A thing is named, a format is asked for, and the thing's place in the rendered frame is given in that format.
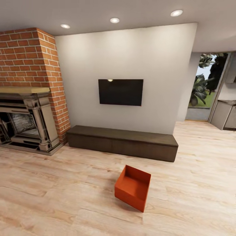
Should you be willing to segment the storage box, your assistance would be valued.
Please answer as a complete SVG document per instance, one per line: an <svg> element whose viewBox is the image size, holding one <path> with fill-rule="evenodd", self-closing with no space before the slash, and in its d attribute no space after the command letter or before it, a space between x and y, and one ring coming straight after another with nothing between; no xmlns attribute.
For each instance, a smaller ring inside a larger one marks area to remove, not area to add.
<svg viewBox="0 0 236 236"><path fill-rule="evenodd" d="M114 186L115 197L144 212L151 174L126 165Z"/></svg>

